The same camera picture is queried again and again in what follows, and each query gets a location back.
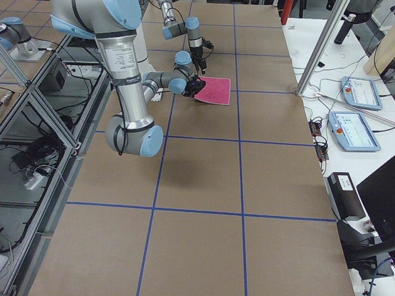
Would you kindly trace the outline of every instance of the cable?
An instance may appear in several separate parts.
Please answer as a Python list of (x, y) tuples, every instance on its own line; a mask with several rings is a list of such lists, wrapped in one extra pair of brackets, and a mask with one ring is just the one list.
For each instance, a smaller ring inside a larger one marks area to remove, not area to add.
[[(94, 56), (94, 54), (92, 54), (86, 47), (82, 46), (82, 48), (91, 56), (93, 57), (94, 60), (99, 62), (99, 65), (102, 67), (102, 69), (104, 71), (106, 71), (107, 75), (110, 77), (110, 79), (114, 79), (114, 77), (112, 77), (111, 73), (108, 71), (108, 69), (103, 66), (103, 64), (100, 62), (100, 60)], [(120, 93), (118, 90), (118, 87), (115, 86), (115, 91), (117, 92), (117, 97), (118, 97), (118, 101), (119, 101), (119, 106), (121, 108), (121, 113), (122, 113), (122, 121), (123, 121), (123, 144), (122, 144), (122, 148), (120, 150), (118, 150), (118, 154), (119, 156), (121, 156), (123, 154), (123, 150), (125, 149), (126, 146), (126, 138), (127, 138), (127, 127), (126, 127), (126, 120), (125, 120), (125, 112), (123, 110), (123, 105), (122, 105), (122, 101), (121, 101), (121, 97), (120, 97)]]
[(384, 133), (385, 131), (392, 131), (392, 130), (395, 130), (395, 126), (393, 128), (382, 129), (382, 130), (379, 130), (379, 131), (372, 131), (372, 132), (374, 132), (374, 133)]
[(1, 88), (1, 89), (5, 89), (6, 91), (12, 91), (12, 93), (14, 93), (14, 94), (15, 94), (15, 91), (13, 91), (12, 89), (9, 89), (9, 88), (3, 88), (2, 86), (0, 86), (0, 88)]
[[(59, 170), (58, 170), (56, 167), (54, 167), (54, 166), (50, 166), (50, 165), (39, 165), (38, 167), (35, 168), (34, 172), (36, 172), (39, 168), (43, 168), (43, 167), (52, 168), (53, 170), (59, 171)], [(65, 179), (63, 178), (63, 175), (62, 175), (61, 172), (59, 172), (59, 175), (60, 175), (60, 178), (61, 178), (62, 182), (64, 183), (64, 186), (66, 186), (66, 187), (69, 188), (69, 189), (73, 189), (73, 187), (70, 187), (69, 185), (67, 185), (67, 183), (66, 183)]]
[[(57, 43), (57, 42), (55, 42), (55, 41), (52, 41), (52, 40), (47, 40), (47, 39), (41, 39), (41, 38), (37, 38), (37, 37), (32, 37), (33, 39), (37, 39), (37, 40), (40, 40), (40, 41), (46, 41), (46, 42), (51, 42), (51, 43), (54, 43), (54, 44), (56, 44), (56, 45), (58, 45), (75, 63), (77, 62), (74, 58), (73, 58), (73, 56), (66, 50), (66, 48), (64, 48), (64, 46), (63, 45), (60, 45), (59, 43)], [(61, 57), (59, 57), (59, 55), (57, 54), (57, 52), (55, 51), (55, 54), (57, 55), (57, 57), (60, 59), (60, 61), (62, 62), (62, 64), (65, 66), (65, 64), (64, 64), (64, 62), (63, 62), (63, 60), (61, 59)], [(81, 76), (83, 76), (83, 74), (82, 74), (82, 71), (81, 71), (81, 67), (80, 66), (78, 66), (78, 68), (80, 69), (80, 73), (81, 73)]]
[(376, 277), (377, 277), (378, 271), (379, 271), (379, 269), (381, 268), (381, 266), (383, 266), (383, 264), (386, 263), (386, 262), (389, 261), (389, 260), (395, 260), (395, 259), (394, 259), (393, 257), (389, 257), (389, 258), (387, 258), (387, 259), (384, 259), (382, 262), (380, 262), (379, 265), (377, 265), (377, 267), (376, 267), (376, 269), (375, 269), (375, 273), (373, 274), (373, 277), (372, 277), (372, 281), (369, 282), (370, 288), (369, 288), (369, 292), (368, 292), (367, 296), (372, 296), (373, 285), (374, 285), (374, 283), (375, 283), (375, 279), (376, 279)]
[(152, 3), (151, 0), (148, 0), (148, 2), (150, 3), (150, 5), (154, 6), (156, 9), (159, 9), (159, 10), (160, 10), (159, 6), (156, 6), (154, 3)]
[(48, 133), (47, 131), (43, 130), (43, 129), (40, 127), (40, 125), (36, 125), (34, 122), (32, 122), (32, 121), (28, 118), (28, 116), (26, 115), (25, 112), (21, 111), (21, 114), (26, 118), (26, 120), (27, 120), (31, 125), (35, 126), (41, 134), (44, 134), (44, 135), (50, 135), (50, 134), (51, 134), (51, 133)]

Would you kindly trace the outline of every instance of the control box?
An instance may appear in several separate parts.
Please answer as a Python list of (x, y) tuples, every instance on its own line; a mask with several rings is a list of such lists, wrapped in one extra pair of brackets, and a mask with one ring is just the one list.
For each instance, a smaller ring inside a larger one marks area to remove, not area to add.
[(327, 181), (336, 204), (334, 211), (337, 212), (338, 218), (357, 221), (366, 217), (349, 173), (332, 173)]

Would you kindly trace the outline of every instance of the pink cloth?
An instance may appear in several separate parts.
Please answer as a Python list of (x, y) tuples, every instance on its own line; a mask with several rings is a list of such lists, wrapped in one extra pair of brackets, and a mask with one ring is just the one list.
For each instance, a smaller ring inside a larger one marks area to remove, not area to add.
[(230, 79), (200, 77), (206, 82), (206, 86), (195, 95), (195, 99), (201, 102), (217, 105), (229, 105)]

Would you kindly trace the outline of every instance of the white desk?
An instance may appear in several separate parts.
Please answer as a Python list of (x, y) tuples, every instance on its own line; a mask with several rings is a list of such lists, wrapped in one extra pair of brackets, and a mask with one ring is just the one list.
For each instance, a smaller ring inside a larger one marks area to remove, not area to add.
[[(325, 25), (325, 20), (312, 20), (312, 19), (298, 19), (290, 18), (283, 30), (286, 37), (286, 42), (288, 44), (289, 53), (292, 58), (293, 67), (295, 68), (296, 78), (299, 81), (301, 75), (297, 73), (302, 73), (308, 62), (313, 48), (320, 36), (323, 26)], [(365, 52), (360, 46), (357, 38), (351, 32), (348, 37), (344, 40), (342, 45), (337, 45), (334, 42), (330, 42), (325, 53), (321, 58), (321, 62), (325, 64), (323, 68), (316, 69), (312, 79), (311, 84), (319, 86), (320, 80), (323, 78), (329, 78), (332, 80), (341, 80), (343, 76), (356, 76), (361, 78), (371, 78), (379, 79), (378, 76), (367, 76), (363, 70), (363, 66), (368, 60), (367, 56), (364, 56)], [(352, 64), (344, 69), (322, 71), (325, 69), (332, 69), (338, 67), (345, 67), (351, 63), (357, 62), (359, 59), (361, 61), (357, 64)], [(379, 94), (388, 94), (388, 90), (384, 83), (376, 81), (376, 86)], [(308, 87), (304, 93), (306, 97), (314, 97), (314, 93), (317, 90)], [(340, 82), (322, 81), (321, 92), (330, 97), (336, 97), (340, 91)], [(317, 99), (308, 99), (304, 97), (304, 105), (313, 110), (313, 117), (326, 118), (328, 114), (328, 109), (321, 104)], [(381, 117), (388, 118), (392, 121), (395, 120), (395, 101), (389, 97), (382, 97), (383, 110), (379, 112), (374, 112)], [(329, 108), (332, 106), (332, 101), (328, 99), (322, 99)], [(349, 109), (343, 107), (340, 104), (335, 104), (332, 108), (335, 111), (349, 111)], [(310, 118), (310, 112), (306, 109), (307, 118)], [(391, 126), (384, 125), (371, 119), (369, 116), (365, 116), (368, 124), (373, 130), (385, 130)], [(327, 161), (326, 172), (324, 177), (329, 176), (334, 171), (347, 171), (350, 173), (353, 183), (355, 185), (363, 181), (370, 173), (379, 168), (387, 160), (389, 160), (393, 155), (395, 155), (395, 130), (388, 131), (385, 133), (376, 133), (375, 136), (381, 145), (381, 151), (379, 152), (343, 152), (340, 146), (337, 144), (336, 139), (331, 135), (329, 128), (326, 128), (326, 120), (323, 121), (322, 133), (328, 139), (328, 155), (329, 161)], [(363, 232), (362, 221), (356, 221), (350, 223)], [(395, 277), (387, 277), (384, 279), (375, 280), (377, 286), (373, 288), (372, 295), (380, 296), (392, 296), (395, 291)]]

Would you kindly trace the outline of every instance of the label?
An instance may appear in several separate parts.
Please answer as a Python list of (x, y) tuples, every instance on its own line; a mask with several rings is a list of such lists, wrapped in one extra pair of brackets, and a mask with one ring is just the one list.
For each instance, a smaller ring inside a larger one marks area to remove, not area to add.
[(331, 175), (332, 184), (336, 184), (336, 178), (334, 175)]
[(352, 191), (351, 181), (347, 175), (338, 175), (341, 189), (344, 191)]
[(137, 68), (135, 52), (132, 47), (106, 49), (109, 67), (113, 72), (134, 70)]

